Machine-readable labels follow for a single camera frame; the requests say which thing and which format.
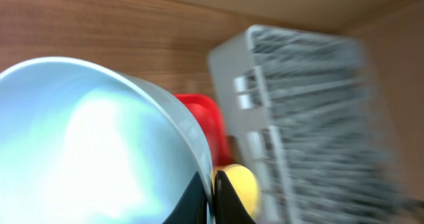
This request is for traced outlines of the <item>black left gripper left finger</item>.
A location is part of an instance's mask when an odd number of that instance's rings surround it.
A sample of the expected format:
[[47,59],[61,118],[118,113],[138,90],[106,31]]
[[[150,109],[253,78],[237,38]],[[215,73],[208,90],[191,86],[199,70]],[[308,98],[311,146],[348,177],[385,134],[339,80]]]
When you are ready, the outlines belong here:
[[206,224],[207,197],[198,172],[195,173],[174,210],[163,224]]

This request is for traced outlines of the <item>yellow plastic cup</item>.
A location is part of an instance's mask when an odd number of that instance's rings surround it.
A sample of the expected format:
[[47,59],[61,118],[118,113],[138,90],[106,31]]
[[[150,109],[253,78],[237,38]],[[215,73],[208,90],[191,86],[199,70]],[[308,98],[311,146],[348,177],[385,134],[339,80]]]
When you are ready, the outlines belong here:
[[235,189],[244,209],[251,218],[256,219],[260,213],[260,184],[256,176],[240,164],[217,166],[213,169],[213,177],[218,171],[223,171]]

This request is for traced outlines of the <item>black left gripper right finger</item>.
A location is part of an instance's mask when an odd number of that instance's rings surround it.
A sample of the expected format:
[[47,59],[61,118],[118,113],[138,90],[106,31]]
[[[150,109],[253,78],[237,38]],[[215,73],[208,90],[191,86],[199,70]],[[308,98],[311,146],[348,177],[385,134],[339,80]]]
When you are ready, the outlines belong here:
[[256,224],[223,171],[215,175],[214,211],[216,224]]

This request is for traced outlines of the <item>light blue bowl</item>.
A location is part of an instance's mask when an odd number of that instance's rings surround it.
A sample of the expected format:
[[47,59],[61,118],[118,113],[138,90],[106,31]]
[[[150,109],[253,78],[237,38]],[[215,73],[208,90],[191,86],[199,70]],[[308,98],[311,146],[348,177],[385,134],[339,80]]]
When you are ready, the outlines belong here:
[[163,223],[211,152],[174,95],[66,57],[1,73],[2,223]]

